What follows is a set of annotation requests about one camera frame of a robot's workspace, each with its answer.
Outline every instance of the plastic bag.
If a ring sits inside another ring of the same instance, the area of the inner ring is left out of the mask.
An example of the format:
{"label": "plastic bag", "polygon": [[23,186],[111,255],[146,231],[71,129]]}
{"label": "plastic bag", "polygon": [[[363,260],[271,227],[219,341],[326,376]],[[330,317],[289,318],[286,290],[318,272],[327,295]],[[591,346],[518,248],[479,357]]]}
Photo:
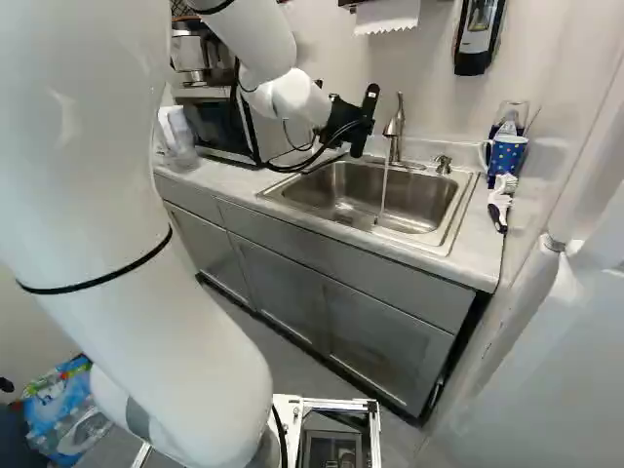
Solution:
{"label": "plastic bag", "polygon": [[91,365],[84,356],[63,363],[22,394],[28,443],[60,466],[76,464],[112,426],[91,395]]}

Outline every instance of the blue polka dot mug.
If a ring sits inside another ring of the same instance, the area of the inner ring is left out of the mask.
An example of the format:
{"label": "blue polka dot mug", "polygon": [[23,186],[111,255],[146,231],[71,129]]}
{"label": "blue polka dot mug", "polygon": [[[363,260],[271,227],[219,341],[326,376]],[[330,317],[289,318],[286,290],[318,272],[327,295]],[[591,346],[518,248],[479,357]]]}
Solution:
{"label": "blue polka dot mug", "polygon": [[482,151],[481,156],[488,179],[494,179],[497,174],[518,175],[523,153],[527,149],[528,138],[515,135],[497,135],[494,139],[484,141],[484,147],[486,145],[491,146],[489,165],[486,163],[485,151]]}

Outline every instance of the running water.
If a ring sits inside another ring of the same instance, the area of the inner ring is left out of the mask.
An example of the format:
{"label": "running water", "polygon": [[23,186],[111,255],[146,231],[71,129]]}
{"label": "running water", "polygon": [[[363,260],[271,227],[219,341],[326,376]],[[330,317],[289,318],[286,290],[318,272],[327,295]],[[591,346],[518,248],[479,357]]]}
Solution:
{"label": "running water", "polygon": [[386,187],[388,185],[388,168],[390,167],[390,153],[386,156],[386,163],[383,167],[383,188],[381,189],[381,208],[377,215],[375,224],[379,224],[383,217],[383,212],[386,209]]}

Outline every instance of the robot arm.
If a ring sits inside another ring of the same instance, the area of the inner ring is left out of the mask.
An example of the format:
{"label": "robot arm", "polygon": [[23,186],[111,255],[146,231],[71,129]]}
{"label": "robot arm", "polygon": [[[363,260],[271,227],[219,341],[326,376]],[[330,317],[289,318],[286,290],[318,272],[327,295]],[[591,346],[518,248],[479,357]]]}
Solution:
{"label": "robot arm", "polygon": [[[328,107],[293,70],[274,0],[192,6],[258,83],[272,82],[279,112],[307,113],[321,140],[357,120],[341,137],[363,146],[374,105]],[[0,259],[97,364],[94,393],[116,422],[186,466],[240,468],[266,431],[271,376],[176,254],[153,188],[170,21],[164,0],[15,4],[0,27],[3,42],[22,38],[0,53]]]}
{"label": "robot arm", "polygon": [[362,105],[330,97],[295,68],[296,44],[275,0],[187,0],[188,5],[241,61],[237,76],[246,101],[265,117],[302,117],[321,143],[351,143],[362,156],[372,133],[379,87],[370,85]]}

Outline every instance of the gray floor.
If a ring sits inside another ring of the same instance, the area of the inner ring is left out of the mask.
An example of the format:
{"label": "gray floor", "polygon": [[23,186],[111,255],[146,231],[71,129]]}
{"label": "gray floor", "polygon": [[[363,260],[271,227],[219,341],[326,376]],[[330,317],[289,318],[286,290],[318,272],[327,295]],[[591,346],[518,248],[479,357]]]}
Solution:
{"label": "gray floor", "polygon": [[[207,289],[260,349],[273,375],[275,393],[314,398],[362,398],[363,393],[317,363],[226,297]],[[383,468],[414,468],[424,435],[388,409],[381,409]],[[79,464],[80,468],[130,467],[140,442],[121,429],[113,429]],[[152,452],[147,468],[179,468],[166,456]]]}

